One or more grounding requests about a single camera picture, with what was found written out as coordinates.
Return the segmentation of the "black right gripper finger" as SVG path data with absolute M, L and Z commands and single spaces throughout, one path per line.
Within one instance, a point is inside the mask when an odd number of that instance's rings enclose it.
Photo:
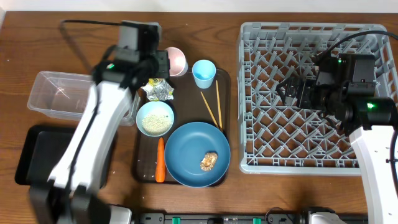
M 281 93 L 282 92 L 282 90 L 281 90 L 281 88 L 282 87 L 285 87 L 287 84 L 288 84 L 288 82 L 291 80 L 291 78 L 286 78 L 284 81 L 282 81 L 281 83 L 279 83 L 277 86 L 276 86 L 276 92 L 278 92 L 278 93 Z
M 293 106 L 296 102 L 296 97 L 292 95 L 284 95 L 282 97 L 282 102 L 284 106 Z

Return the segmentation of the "pink plastic cup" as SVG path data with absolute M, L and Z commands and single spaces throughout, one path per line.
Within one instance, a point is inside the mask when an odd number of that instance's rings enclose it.
M 187 73 L 188 63 L 184 53 L 176 47 L 167 47 L 165 49 L 170 60 L 170 76 L 180 77 Z

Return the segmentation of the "yellow foil snack wrapper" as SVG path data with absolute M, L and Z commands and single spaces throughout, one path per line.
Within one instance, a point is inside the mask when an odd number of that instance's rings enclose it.
M 142 89 L 149 101 L 167 101 L 174 98 L 174 89 L 164 78 L 150 78 Z

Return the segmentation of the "light blue plastic cup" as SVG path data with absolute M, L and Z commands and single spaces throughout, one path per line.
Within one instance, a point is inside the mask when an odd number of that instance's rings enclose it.
M 192 74 L 197 87 L 207 89 L 213 83 L 213 79 L 216 75 L 216 67 L 214 63 L 209 60 L 199 60 L 194 63 Z

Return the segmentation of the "light blue rice bowl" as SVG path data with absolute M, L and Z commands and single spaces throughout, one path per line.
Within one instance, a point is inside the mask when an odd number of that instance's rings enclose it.
M 167 133 L 174 123 L 174 112 L 161 101 L 151 101 L 140 107 L 136 114 L 136 124 L 142 134 L 160 137 Z

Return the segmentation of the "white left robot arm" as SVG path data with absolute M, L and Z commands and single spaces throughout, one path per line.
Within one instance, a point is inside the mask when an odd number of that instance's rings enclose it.
M 74 135 L 45 182 L 30 185 L 39 223 L 131 223 L 132 211 L 97 196 L 114 136 L 140 87 L 168 78 L 170 60 L 159 50 L 157 22 L 121 21 L 119 42 L 91 68 L 93 84 Z

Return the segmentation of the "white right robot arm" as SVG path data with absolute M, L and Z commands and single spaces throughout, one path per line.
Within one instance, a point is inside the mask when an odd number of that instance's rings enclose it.
M 397 223 L 397 108 L 376 96 L 371 54 L 330 54 L 316 62 L 317 77 L 289 77 L 277 85 L 283 104 L 334 116 L 349 137 L 363 181 L 369 223 Z

